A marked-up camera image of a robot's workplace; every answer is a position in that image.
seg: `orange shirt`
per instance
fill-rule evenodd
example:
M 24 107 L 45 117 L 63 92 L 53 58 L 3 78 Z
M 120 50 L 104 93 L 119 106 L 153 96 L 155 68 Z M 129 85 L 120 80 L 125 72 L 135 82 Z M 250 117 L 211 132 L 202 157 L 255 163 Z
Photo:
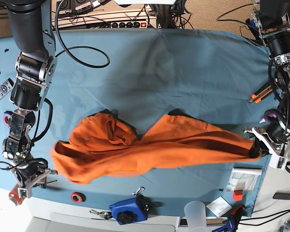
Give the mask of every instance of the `orange shirt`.
M 100 176 L 133 177 L 152 168 L 254 161 L 253 141 L 186 116 L 164 115 L 138 140 L 132 129 L 110 114 L 84 118 L 69 143 L 51 151 L 55 168 L 77 184 Z

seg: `plastic cup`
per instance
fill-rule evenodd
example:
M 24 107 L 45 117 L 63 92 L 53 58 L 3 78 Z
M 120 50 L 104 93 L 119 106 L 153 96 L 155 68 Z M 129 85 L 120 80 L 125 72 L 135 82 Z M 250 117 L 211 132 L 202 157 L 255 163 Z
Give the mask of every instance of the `plastic cup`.
M 184 208 L 189 232 L 207 232 L 205 204 L 189 202 Z

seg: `remote control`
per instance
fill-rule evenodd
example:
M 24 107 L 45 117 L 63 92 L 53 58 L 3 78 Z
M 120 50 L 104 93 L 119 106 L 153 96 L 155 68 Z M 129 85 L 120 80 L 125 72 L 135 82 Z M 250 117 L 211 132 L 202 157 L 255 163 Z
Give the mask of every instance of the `remote control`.
M 13 88 L 14 82 L 9 78 L 0 86 L 0 100 Z

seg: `white card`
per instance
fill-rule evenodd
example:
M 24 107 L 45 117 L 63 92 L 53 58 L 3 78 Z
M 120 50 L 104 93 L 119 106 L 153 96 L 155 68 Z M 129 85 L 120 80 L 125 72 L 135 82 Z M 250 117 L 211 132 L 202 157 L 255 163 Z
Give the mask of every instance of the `white card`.
M 222 197 L 218 197 L 216 200 L 206 206 L 217 217 L 221 217 L 227 213 L 232 207 Z
M 100 6 L 99 1 L 98 1 L 98 0 L 94 1 L 94 2 L 92 3 L 92 6 L 93 6 L 93 7 Z

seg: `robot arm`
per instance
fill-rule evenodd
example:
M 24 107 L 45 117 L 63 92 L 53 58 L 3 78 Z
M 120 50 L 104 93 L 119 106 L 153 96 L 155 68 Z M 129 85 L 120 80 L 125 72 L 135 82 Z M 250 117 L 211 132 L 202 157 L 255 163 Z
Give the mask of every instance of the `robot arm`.
M 290 0 L 261 0 L 260 10 L 253 10 L 259 36 L 269 56 L 269 80 L 277 109 L 264 113 L 262 121 L 270 122 L 266 128 L 246 130 L 255 135 L 253 150 L 259 153 L 263 145 L 271 154 L 269 165 L 285 169 L 290 150 L 290 23 L 287 14 Z M 275 74 L 272 77 L 272 65 Z
M 30 198 L 31 188 L 46 187 L 46 176 L 56 174 L 48 169 L 45 159 L 34 159 L 30 150 L 33 143 L 47 132 L 52 118 L 52 104 L 46 99 L 56 67 L 55 37 L 51 24 L 51 0 L 3 0 L 6 4 L 13 38 L 20 49 L 16 61 L 16 82 L 10 100 L 16 110 L 8 121 L 10 133 L 3 141 L 2 155 L 10 161 L 19 198 Z M 35 124 L 33 111 L 49 105 L 46 129 L 33 139 L 29 131 Z

